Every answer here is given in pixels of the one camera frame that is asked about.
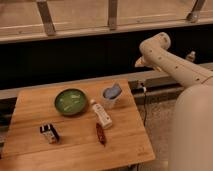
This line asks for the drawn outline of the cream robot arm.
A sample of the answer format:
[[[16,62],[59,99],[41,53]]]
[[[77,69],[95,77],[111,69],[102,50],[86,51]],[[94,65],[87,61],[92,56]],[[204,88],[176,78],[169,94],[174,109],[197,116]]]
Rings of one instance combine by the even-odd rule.
[[[160,32],[140,43],[135,63],[162,70],[185,88],[171,121],[168,171],[213,171],[213,71],[168,52],[170,46]]]

